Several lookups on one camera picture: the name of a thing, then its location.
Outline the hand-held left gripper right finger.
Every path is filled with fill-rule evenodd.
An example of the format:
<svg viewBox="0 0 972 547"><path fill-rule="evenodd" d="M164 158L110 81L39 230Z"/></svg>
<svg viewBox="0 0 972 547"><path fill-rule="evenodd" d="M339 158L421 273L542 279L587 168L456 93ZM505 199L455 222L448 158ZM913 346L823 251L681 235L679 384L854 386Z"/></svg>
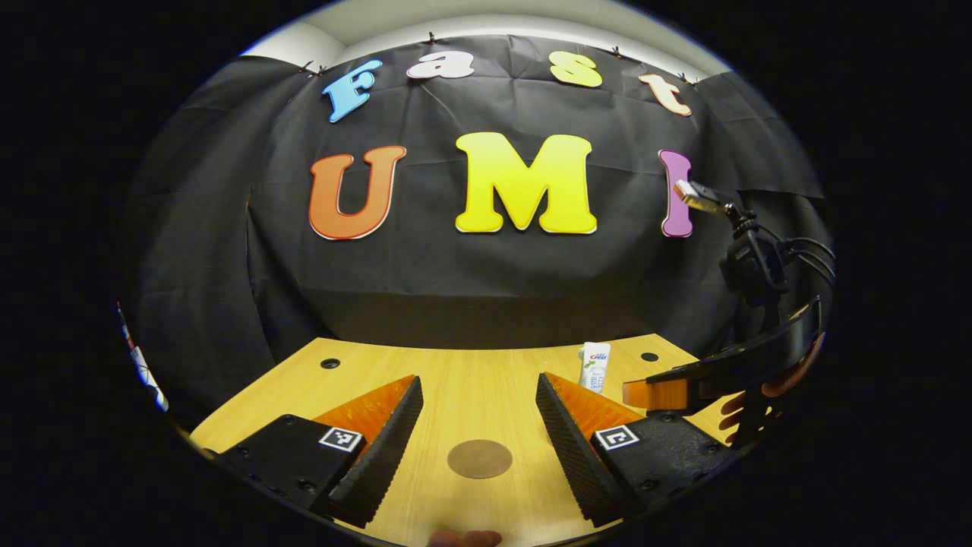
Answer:
<svg viewBox="0 0 972 547"><path fill-rule="evenodd" d="M535 402L570 491L594 526L659 511L735 458L677 413L642 416L550 372L539 374Z"/></svg>

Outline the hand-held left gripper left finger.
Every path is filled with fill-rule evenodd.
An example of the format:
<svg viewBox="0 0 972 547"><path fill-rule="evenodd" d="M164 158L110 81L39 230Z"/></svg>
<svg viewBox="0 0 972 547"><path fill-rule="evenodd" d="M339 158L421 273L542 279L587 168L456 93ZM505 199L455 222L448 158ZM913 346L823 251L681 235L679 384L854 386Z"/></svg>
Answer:
<svg viewBox="0 0 972 547"><path fill-rule="evenodd" d="M219 451L216 461L296 507L357 527L370 523L424 405L405 376L315 419L284 413Z"/></svg>

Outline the black backdrop cloth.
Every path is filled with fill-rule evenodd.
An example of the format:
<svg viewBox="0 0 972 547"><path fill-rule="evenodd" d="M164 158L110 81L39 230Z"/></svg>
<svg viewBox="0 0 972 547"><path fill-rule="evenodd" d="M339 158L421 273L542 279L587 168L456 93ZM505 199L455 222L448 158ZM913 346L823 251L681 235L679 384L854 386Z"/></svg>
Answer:
<svg viewBox="0 0 972 547"><path fill-rule="evenodd" d="M121 300L174 411L228 402L316 338L512 349L756 332L725 219L830 245L791 129L732 71L688 84L603 49L462 36L321 76L243 56L167 121L121 212Z"/></svg>

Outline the round brown coaster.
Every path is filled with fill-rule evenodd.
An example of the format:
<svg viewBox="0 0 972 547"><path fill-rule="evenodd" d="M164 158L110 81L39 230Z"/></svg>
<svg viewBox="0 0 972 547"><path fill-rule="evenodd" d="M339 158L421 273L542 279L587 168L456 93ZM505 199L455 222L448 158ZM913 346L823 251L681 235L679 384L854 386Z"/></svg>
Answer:
<svg viewBox="0 0 972 547"><path fill-rule="evenodd" d="M499 442L473 439L452 447L447 455L447 464L459 476L486 480L510 470L513 453Z"/></svg>

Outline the wooden desktop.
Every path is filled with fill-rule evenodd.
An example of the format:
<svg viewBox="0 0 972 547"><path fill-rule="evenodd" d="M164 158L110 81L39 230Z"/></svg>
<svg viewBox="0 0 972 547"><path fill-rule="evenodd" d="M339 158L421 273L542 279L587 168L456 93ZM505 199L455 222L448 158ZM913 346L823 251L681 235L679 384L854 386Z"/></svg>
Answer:
<svg viewBox="0 0 972 547"><path fill-rule="evenodd" d="M535 404L539 374L579 380L579 349L420 349L319 338L212 412L191 440L223 451L284 413L315 419L415 375L424 405L374 519L366 527L324 520L330 532L365 547L424 547L435 530L493 530L500 547L595 547L636 521L596 527L581 516ZM486 480L455 474L449 451L473 439L506 446L510 470Z"/></svg>

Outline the white toothpaste tube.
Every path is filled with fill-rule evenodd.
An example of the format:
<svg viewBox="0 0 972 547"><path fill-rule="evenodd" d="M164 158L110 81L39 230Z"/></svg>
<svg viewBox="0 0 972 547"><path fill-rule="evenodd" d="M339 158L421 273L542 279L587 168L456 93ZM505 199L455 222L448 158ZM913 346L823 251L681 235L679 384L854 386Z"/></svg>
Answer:
<svg viewBox="0 0 972 547"><path fill-rule="evenodd" d="M593 391L594 394L603 394L610 354L610 343L583 343L579 351L581 359L580 387Z"/></svg>

